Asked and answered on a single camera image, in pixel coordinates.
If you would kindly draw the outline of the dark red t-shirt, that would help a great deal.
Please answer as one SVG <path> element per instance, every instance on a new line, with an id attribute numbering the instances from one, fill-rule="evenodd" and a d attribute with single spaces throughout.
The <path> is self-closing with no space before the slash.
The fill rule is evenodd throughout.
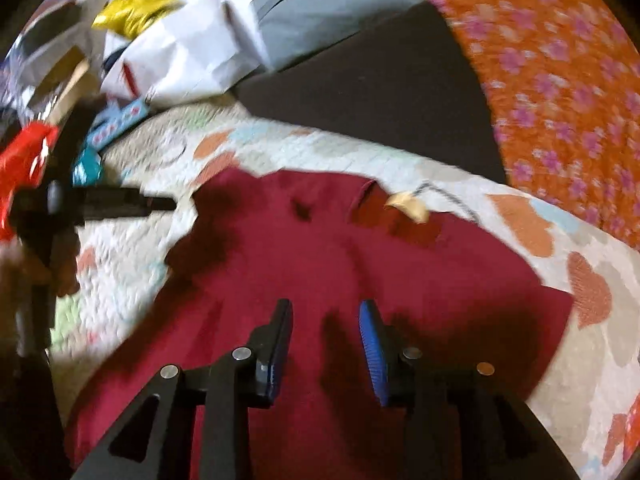
<path id="1" fill-rule="evenodd" d="M 529 396 L 563 337 L 573 299 L 544 286 L 501 240 L 454 214 L 424 224 L 351 174 L 221 171 L 193 196 L 198 218 L 168 252 L 149 313 L 75 403 L 65 446 L 81 463 L 165 364 L 216 361 L 292 302 L 290 354 L 274 407 L 250 415 L 261 479 L 402 479 L 402 417 L 372 391 L 360 304 L 438 367 L 493 365 Z"/>

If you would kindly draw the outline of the beige clothing tag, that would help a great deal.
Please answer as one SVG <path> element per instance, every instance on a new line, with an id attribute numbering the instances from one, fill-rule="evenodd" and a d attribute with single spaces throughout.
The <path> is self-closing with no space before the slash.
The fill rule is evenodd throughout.
<path id="1" fill-rule="evenodd" d="M 410 192 L 392 194 L 385 202 L 385 208 L 393 208 L 402 212 L 416 224 L 423 224 L 430 218 L 430 212 L 420 200 Z"/>

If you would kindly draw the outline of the teal box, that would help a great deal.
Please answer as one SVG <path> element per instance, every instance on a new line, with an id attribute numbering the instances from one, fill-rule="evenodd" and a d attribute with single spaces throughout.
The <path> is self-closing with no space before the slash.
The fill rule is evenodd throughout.
<path id="1" fill-rule="evenodd" d="M 98 185 L 103 178 L 102 159 L 92 148 L 84 148 L 78 155 L 73 169 L 73 185 Z"/>

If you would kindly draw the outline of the red packet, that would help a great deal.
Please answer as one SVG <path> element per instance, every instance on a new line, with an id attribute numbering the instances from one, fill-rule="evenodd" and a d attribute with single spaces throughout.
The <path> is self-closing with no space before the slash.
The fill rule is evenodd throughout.
<path id="1" fill-rule="evenodd" d="M 40 182 L 56 140 L 58 127 L 44 122 L 31 122 L 1 153 L 1 240 L 10 240 L 14 235 L 9 225 L 14 192 L 23 186 L 34 188 Z"/>

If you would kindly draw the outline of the light blue patterned box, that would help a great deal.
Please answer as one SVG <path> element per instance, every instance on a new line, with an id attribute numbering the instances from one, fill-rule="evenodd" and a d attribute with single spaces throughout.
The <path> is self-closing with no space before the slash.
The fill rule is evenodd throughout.
<path id="1" fill-rule="evenodd" d="M 144 99 L 136 99 L 119 107 L 116 101 L 108 101 L 107 108 L 96 116 L 86 136 L 85 146 L 100 152 L 131 128 L 149 117 L 151 109 Z"/>

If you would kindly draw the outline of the heart-patterned quilt bedspread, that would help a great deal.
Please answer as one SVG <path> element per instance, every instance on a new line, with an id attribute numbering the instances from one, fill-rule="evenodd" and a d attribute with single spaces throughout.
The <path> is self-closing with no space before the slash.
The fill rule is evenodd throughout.
<path id="1" fill-rule="evenodd" d="M 192 230 L 194 193 L 229 168 L 351 174 L 410 192 L 519 254 L 544 286 L 572 296 L 563 337 L 528 403 L 578 474 L 612 479 L 639 416 L 639 256 L 571 214 L 434 160 L 317 129 L 200 104 L 158 115 L 105 155 L 126 184 L 168 193 L 171 214 L 90 223 L 80 239 L 80 292 L 58 305 L 53 374 L 67 424 L 81 391 L 149 313 L 169 278 L 168 252 Z"/>

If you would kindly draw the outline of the yellow plastic bag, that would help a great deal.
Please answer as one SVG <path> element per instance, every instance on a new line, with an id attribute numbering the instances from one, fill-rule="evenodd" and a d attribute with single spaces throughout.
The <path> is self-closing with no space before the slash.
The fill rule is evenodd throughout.
<path id="1" fill-rule="evenodd" d="M 181 9 L 182 0 L 112 0 L 91 27 L 135 40 L 155 22 Z"/>

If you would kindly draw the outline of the white plastic bag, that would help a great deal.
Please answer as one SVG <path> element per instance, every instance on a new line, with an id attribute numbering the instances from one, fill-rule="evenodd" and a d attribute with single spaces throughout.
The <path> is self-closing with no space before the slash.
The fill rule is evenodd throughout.
<path id="1" fill-rule="evenodd" d="M 126 47 L 101 90 L 172 107 L 229 91 L 271 67 L 253 0 L 180 0 L 183 6 Z"/>

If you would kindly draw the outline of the grey pillow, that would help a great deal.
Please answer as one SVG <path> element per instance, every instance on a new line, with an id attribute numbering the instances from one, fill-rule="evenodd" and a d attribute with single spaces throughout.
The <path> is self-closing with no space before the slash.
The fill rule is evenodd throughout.
<path id="1" fill-rule="evenodd" d="M 423 0 L 253 0 L 268 70 L 283 70 Z"/>

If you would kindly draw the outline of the black cushion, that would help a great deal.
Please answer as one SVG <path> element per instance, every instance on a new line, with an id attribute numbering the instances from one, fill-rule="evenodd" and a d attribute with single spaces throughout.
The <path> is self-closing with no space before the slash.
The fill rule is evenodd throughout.
<path id="1" fill-rule="evenodd" d="M 505 184 L 477 73 L 434 4 L 234 88 L 250 114 L 400 148 Z"/>

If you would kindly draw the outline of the orange floral fabric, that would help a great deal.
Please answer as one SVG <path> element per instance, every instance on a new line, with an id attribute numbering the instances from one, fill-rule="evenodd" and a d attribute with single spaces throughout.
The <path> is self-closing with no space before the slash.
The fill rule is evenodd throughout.
<path id="1" fill-rule="evenodd" d="M 603 0 L 432 0 L 514 188 L 639 244 L 639 53 Z"/>

